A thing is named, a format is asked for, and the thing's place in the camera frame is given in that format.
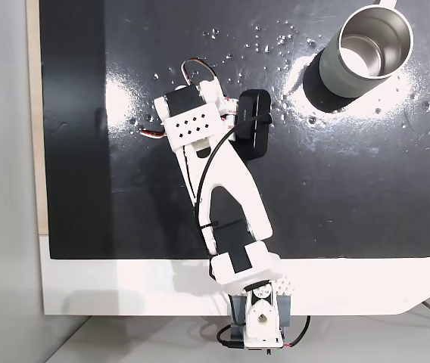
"black tabletop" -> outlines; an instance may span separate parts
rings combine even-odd
[[[41,0],[51,257],[206,257],[167,139],[139,134],[161,128],[152,100],[184,83],[190,57],[213,66],[229,97],[271,94],[268,151],[248,168],[272,252],[430,256],[430,2],[397,4],[415,36],[398,76],[348,105],[319,87],[318,53],[367,4]],[[216,216],[231,201],[214,193]]]

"metal cup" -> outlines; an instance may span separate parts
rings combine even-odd
[[[321,54],[319,74],[335,95],[356,98],[387,80],[409,59],[413,32],[408,20],[382,0],[355,11]]]

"wooden board edge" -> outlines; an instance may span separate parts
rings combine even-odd
[[[39,235],[48,235],[47,184],[43,138],[42,59],[40,55],[39,0],[26,0],[30,109],[33,163],[35,168],[36,213]]]

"gray floor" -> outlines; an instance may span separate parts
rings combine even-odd
[[[48,363],[430,361],[430,311],[423,305],[395,316],[314,317],[300,345],[270,357],[220,346],[215,334],[225,324],[225,318],[92,317]],[[291,325],[288,339],[304,317]]]

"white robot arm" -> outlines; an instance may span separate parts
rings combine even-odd
[[[195,218],[210,257],[210,276],[230,295],[247,294],[244,344],[253,349],[281,348],[277,298],[272,282],[282,277],[280,258],[264,239],[272,227],[257,186],[227,141],[221,116],[228,113],[218,78],[178,87],[154,101],[176,155],[195,208]],[[242,122],[261,122],[265,115],[244,115]],[[215,187],[225,188],[241,205],[245,221],[215,226],[210,199]]]

